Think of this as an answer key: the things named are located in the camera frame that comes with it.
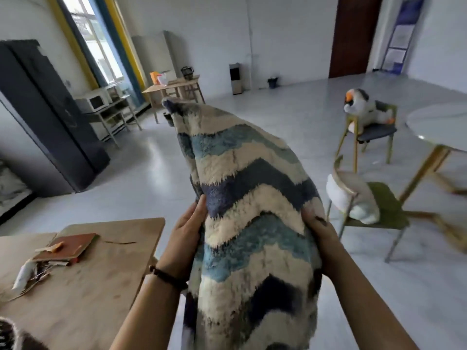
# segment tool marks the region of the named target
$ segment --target window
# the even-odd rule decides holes
[[[79,32],[86,41],[92,56],[96,60],[107,83],[118,82],[123,74],[112,53],[101,25],[89,3],[89,0],[63,0]]]

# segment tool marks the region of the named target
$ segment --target bulletin board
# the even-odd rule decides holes
[[[395,21],[391,39],[384,54],[381,71],[400,75],[413,37],[415,25],[420,18],[425,0],[403,0]]]

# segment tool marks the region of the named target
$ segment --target chair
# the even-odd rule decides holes
[[[357,173],[358,144],[363,144],[361,151],[365,152],[365,150],[367,149],[368,143],[371,140],[380,139],[380,138],[389,136],[386,163],[389,164],[391,161],[392,141],[394,138],[394,133],[397,131],[395,127],[395,118],[397,116],[397,106],[383,103],[380,101],[375,101],[375,102],[376,102],[377,110],[383,111],[383,112],[387,112],[389,110],[392,111],[392,118],[394,119],[394,123],[393,124],[377,124],[377,123],[370,124],[368,126],[365,126],[365,128],[363,129],[363,133],[361,133],[360,135],[358,134],[353,135],[353,171],[355,173]],[[344,134],[341,137],[341,141],[339,142],[339,147],[337,148],[336,157],[339,156],[339,152],[341,151],[341,147],[342,147],[342,144],[344,143],[344,139],[346,138],[347,133],[349,132],[348,127],[351,123],[353,123],[354,125],[353,131],[358,132],[358,130],[356,129],[358,128],[358,117],[351,115],[351,114],[347,114],[346,128],[344,130]]]
[[[348,194],[351,195],[350,203],[347,207],[347,211],[344,214],[344,220],[342,222],[341,229],[339,230],[339,239],[342,238],[344,234],[344,228],[346,226],[352,227],[369,227],[369,228],[383,228],[383,229],[397,229],[399,233],[395,238],[391,249],[389,250],[388,255],[384,259],[386,263],[389,262],[392,253],[394,252],[395,248],[399,244],[402,236],[405,233],[407,227],[409,227],[410,222],[406,216],[406,213],[402,210],[402,205],[400,201],[394,196],[392,191],[389,187],[381,182],[369,182],[368,186],[370,187],[373,196],[377,202],[378,208],[380,210],[380,221],[377,223],[372,224],[364,224],[358,220],[354,220],[353,218],[349,217],[350,211],[353,207],[353,202],[355,201],[356,197],[358,196],[358,192],[353,191],[351,188],[347,187],[345,183],[340,178],[339,174],[339,165],[342,160],[342,155],[339,156],[334,162],[334,169],[332,172],[332,177],[334,178],[337,185],[344,189]],[[329,206],[327,208],[327,218],[329,220],[329,213],[331,211],[332,202],[329,202]]]

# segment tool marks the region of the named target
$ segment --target bracelet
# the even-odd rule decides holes
[[[149,271],[152,272],[158,278],[160,278],[162,281],[167,282],[168,284],[171,284],[173,287],[175,287],[180,292],[188,288],[188,284],[186,282],[179,280],[173,277],[172,275],[169,275],[166,272],[163,272],[160,269],[157,269],[154,265],[151,265],[149,267]]]

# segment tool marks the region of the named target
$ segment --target paper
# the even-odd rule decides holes
[[[415,25],[398,25],[394,29],[390,47],[407,49],[412,37]]]
[[[382,64],[383,70],[391,71],[394,69],[394,64],[402,64],[404,62],[405,50],[388,49],[384,63]]]

